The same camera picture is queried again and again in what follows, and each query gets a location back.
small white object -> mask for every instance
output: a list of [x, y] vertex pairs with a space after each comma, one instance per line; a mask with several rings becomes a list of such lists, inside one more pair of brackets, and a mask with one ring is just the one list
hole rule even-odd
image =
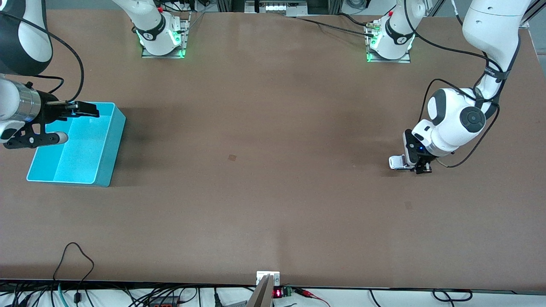
[[55, 145], [59, 145], [59, 144], [64, 144], [68, 141], [68, 134], [62, 132], [62, 131], [57, 131], [55, 132], [55, 134], [57, 134], [59, 136], [59, 143], [55, 144]]
[[405, 169], [407, 167], [405, 156], [391, 156], [389, 158], [389, 167], [391, 169]]
[[257, 271], [256, 272], [256, 285], [260, 283], [260, 280], [262, 280], [262, 278], [264, 276], [267, 276], [267, 275], [273, 275], [274, 279], [275, 279], [275, 286], [280, 286], [281, 285], [281, 273], [278, 272], [278, 271]]

black strap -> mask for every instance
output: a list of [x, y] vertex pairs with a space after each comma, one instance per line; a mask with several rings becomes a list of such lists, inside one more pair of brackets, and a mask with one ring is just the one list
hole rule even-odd
[[493, 77], [495, 79], [506, 80], [506, 79], [508, 79], [508, 75], [510, 75], [511, 70], [507, 70], [507, 71], [501, 73], [496, 69], [493, 69], [493, 68], [491, 68], [489, 66], [485, 66], [484, 71], [485, 71], [486, 74], [490, 75], [491, 77]]
[[156, 37], [165, 29], [165, 16], [163, 14], [160, 15], [161, 20], [155, 28], [146, 31], [136, 28], [140, 36], [145, 40], [156, 40]]
[[396, 45], [404, 45], [413, 36], [413, 32], [410, 34], [404, 35], [395, 31], [390, 26], [390, 19], [388, 19], [387, 22], [385, 23], [385, 29], [387, 30], [387, 34], [393, 39], [394, 44]]

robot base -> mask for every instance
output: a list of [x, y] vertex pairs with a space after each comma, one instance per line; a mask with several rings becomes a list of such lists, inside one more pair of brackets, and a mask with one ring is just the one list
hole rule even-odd
[[364, 33], [371, 33], [374, 35], [374, 37], [366, 37], [366, 61], [367, 62], [374, 62], [374, 63], [411, 63], [410, 61], [410, 49], [411, 44], [409, 46], [409, 49], [406, 51], [406, 53], [401, 57], [394, 60], [390, 60], [387, 58], [384, 58], [380, 56], [377, 51], [370, 48], [370, 45], [376, 45], [379, 42], [379, 35], [381, 34], [381, 25], [379, 20], [373, 21], [373, 27], [364, 27]]
[[165, 55], [153, 55], [149, 53], [144, 47], [142, 48], [142, 58], [184, 58], [186, 57], [186, 46], [188, 45], [188, 28], [189, 28], [189, 20], [187, 19], [179, 19], [179, 17], [176, 17], [177, 20], [180, 21], [180, 24], [178, 26], [175, 26], [175, 30], [180, 31], [181, 33], [178, 34], [176, 32], [172, 32], [172, 39], [176, 42], [180, 42], [180, 45], [178, 45], [175, 49], [173, 49], [171, 52]]

cable connector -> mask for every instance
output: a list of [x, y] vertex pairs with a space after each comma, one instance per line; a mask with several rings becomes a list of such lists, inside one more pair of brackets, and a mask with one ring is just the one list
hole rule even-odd
[[378, 24], [378, 23], [367, 22], [367, 23], [366, 23], [366, 28], [368, 28], [368, 29], [381, 30], [381, 25]]
[[76, 293], [74, 293], [74, 304], [77, 304], [79, 302], [81, 302], [81, 293], [76, 292]]

gray floor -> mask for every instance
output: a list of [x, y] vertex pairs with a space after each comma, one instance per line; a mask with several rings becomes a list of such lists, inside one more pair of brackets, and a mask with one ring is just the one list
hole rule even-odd
[[[457, 6], [461, 17], [468, 10], [472, 0], [458, 0]], [[392, 4], [385, 1], [386, 7], [391, 7]], [[49, 9], [120, 9], [112, 0], [46, 0], [47, 8]], [[453, 16], [453, 8], [449, 1], [440, 8], [437, 16]], [[542, 10], [530, 22], [531, 36], [535, 44], [538, 60], [542, 65], [544, 74], [546, 75], [546, 9]]]

